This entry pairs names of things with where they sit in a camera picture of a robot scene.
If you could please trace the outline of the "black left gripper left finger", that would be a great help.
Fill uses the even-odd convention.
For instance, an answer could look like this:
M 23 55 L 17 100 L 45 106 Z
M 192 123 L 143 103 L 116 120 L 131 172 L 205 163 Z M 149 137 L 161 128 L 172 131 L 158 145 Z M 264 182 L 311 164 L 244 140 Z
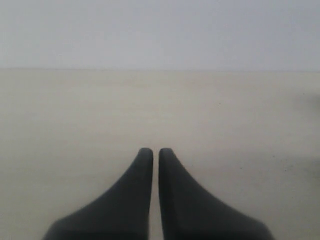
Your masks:
M 141 148 L 121 178 L 87 206 L 51 225 L 45 240 L 147 240 L 154 155 Z

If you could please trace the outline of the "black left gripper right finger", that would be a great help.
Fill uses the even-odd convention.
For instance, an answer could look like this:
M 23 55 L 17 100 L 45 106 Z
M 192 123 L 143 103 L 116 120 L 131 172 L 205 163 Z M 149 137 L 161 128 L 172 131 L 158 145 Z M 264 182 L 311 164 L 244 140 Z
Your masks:
M 272 240 L 261 221 L 203 188 L 171 148 L 159 151 L 159 202 L 166 240 Z

